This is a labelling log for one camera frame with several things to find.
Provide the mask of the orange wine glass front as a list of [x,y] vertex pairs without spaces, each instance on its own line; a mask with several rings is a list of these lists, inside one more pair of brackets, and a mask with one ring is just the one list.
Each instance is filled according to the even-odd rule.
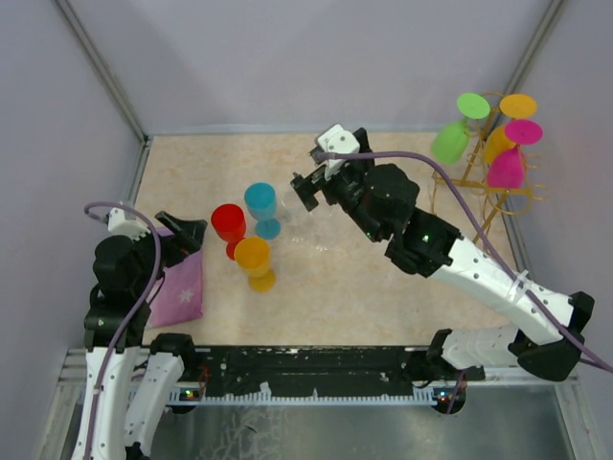
[[256,292],[267,292],[275,286],[276,275],[271,267],[271,248],[260,237],[245,238],[234,252],[235,261],[246,275],[249,287]]

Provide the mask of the clear wine glass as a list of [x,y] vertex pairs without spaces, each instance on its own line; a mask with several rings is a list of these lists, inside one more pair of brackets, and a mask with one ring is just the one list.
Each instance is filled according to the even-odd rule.
[[319,204],[309,213],[310,241],[318,251],[329,251],[337,243],[334,213],[327,203]]
[[281,194],[281,220],[290,239],[293,242],[302,242],[307,234],[310,214],[302,200],[291,188]]

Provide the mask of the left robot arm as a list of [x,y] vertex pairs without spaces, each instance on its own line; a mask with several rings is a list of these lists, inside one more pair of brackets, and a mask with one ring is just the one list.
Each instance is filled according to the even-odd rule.
[[150,315],[148,298],[165,269],[200,250],[208,223],[161,211],[155,217],[169,230],[162,236],[145,215],[122,203],[96,201],[84,212],[110,235],[95,249],[97,282],[84,319],[86,387],[72,456],[147,459],[171,390],[199,368],[190,335],[162,333],[149,347],[138,389],[131,388]]

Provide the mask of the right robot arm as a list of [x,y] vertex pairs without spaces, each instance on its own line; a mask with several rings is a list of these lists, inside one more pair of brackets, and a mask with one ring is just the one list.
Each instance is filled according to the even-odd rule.
[[370,241],[387,242],[385,255],[402,272],[448,283],[509,320],[498,328],[437,331],[426,353],[435,377],[518,366],[543,380],[568,378],[582,355],[582,331],[594,308],[590,295],[564,295],[533,283],[454,225],[419,209],[419,185],[395,164],[376,164],[365,129],[331,126],[316,137],[310,155],[316,170],[294,174],[290,182],[308,211],[322,193]]

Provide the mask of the blue plastic wine glass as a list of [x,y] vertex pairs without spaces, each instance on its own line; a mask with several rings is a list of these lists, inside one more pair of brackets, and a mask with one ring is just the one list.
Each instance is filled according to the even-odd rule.
[[275,189],[266,182],[258,182],[249,186],[243,197],[249,214],[256,221],[256,235],[267,241],[276,239],[281,233],[281,223],[277,219]]

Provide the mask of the red plastic wine glass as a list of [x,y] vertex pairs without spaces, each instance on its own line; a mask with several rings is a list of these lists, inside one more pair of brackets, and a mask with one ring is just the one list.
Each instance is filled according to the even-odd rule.
[[236,246],[246,234],[246,220],[242,209],[234,203],[224,203],[213,211],[211,224],[217,235],[226,242],[226,255],[235,259]]

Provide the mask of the pink plastic wine glass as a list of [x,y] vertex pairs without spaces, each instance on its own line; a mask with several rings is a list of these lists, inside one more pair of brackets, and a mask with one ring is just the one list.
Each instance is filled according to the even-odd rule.
[[504,134],[513,142],[513,147],[498,153],[493,159],[486,181],[490,188],[518,189],[526,169],[521,147],[538,143],[543,137],[543,129],[537,122],[517,119],[505,125]]

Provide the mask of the green plastic wine glass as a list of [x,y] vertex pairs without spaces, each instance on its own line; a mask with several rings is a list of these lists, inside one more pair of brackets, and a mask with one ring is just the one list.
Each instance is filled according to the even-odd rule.
[[469,142],[469,120],[482,120],[490,113],[489,102],[477,93],[460,95],[456,102],[462,117],[439,131],[431,144],[430,152],[436,160],[445,164],[456,163]]

